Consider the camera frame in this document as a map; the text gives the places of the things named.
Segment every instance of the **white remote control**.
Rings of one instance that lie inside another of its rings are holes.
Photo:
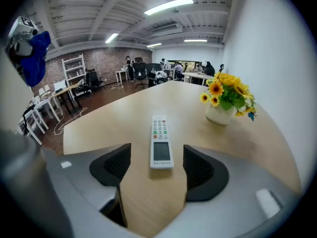
[[[174,167],[166,116],[154,115],[152,117],[150,167],[152,169]]]

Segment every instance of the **white ceiling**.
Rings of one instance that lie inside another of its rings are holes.
[[[104,43],[112,33],[119,33],[115,42],[120,46],[127,42],[138,47],[155,42],[176,44],[185,38],[207,38],[211,45],[222,43],[232,0],[193,0],[194,4],[179,6],[179,12],[167,9],[144,14],[168,1],[172,0],[26,0],[20,11],[41,31],[49,31],[50,50]],[[178,23],[183,33],[151,35],[151,30],[172,23]]]

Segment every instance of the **bouquet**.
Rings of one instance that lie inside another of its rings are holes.
[[[220,105],[224,110],[235,107],[237,117],[248,114],[254,120],[255,98],[249,86],[242,84],[239,77],[218,72],[214,78],[208,79],[206,84],[210,94],[205,92],[201,94],[200,99],[203,103],[211,102],[212,106]]]

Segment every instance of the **white vase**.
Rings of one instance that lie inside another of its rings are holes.
[[[224,110],[220,105],[218,107],[213,107],[211,103],[208,103],[206,109],[206,117],[221,125],[227,125],[234,112],[234,107],[231,107],[228,110]]]

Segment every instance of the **fluorescent light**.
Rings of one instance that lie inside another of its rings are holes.
[[[156,6],[152,9],[145,11],[144,13],[147,15],[152,15],[153,13],[156,13],[156,12],[161,11],[161,10],[165,10],[168,8],[172,8],[172,7],[180,6],[180,5],[184,5],[184,4],[189,4],[189,3],[194,3],[194,2],[193,2],[193,0],[175,0],[175,1],[167,2],[167,3],[163,3],[159,6]]]
[[[109,43],[113,40],[114,37],[116,37],[118,34],[111,34],[111,36],[105,41],[105,43]]]
[[[148,45],[147,48],[151,48],[151,47],[158,46],[158,45],[162,45],[162,43],[156,43],[156,44]]]
[[[207,42],[207,40],[184,40],[184,42]]]

